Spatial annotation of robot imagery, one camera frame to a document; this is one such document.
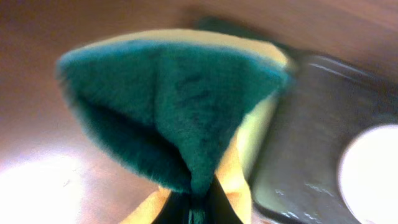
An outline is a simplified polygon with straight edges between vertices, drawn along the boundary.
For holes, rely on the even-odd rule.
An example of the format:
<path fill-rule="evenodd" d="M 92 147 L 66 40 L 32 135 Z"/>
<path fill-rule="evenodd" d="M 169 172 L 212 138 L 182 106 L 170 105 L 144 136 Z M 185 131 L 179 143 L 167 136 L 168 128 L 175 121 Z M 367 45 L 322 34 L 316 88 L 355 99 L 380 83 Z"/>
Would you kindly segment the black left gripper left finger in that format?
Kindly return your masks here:
<path fill-rule="evenodd" d="M 171 192 L 152 224 L 189 224 L 190 197 Z"/>

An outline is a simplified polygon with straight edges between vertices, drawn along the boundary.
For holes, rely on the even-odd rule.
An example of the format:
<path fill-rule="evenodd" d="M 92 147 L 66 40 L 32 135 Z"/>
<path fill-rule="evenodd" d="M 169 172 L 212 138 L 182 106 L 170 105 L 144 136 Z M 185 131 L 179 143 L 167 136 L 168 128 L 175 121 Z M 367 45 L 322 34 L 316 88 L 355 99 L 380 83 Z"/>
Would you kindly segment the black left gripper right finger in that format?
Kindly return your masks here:
<path fill-rule="evenodd" d="M 209 224 L 243 224 L 216 176 L 206 195 L 206 219 Z"/>

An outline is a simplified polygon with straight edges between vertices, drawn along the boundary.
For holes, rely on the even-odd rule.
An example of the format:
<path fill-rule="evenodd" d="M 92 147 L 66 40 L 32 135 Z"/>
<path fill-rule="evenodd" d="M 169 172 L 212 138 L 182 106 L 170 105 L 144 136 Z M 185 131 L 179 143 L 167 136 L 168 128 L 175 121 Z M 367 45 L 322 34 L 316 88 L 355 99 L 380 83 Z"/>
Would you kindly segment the green yellow scrub sponge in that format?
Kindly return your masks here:
<path fill-rule="evenodd" d="M 171 192 L 207 223 L 214 176 L 242 223 L 252 200 L 236 144 L 261 100 L 289 83 L 288 56 L 263 40 L 190 29 L 136 32 L 71 50 L 57 77 L 86 134 L 126 169 L 158 185 L 125 223 L 152 223 Z"/>

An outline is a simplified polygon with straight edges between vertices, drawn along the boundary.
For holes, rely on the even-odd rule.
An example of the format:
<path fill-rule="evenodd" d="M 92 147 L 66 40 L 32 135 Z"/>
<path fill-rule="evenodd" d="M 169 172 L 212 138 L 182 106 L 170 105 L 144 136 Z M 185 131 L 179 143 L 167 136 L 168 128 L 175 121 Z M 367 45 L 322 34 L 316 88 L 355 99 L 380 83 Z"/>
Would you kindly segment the pale pink plate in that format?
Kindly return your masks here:
<path fill-rule="evenodd" d="M 366 129 L 345 148 L 338 188 L 360 223 L 397 224 L 397 125 Z"/>

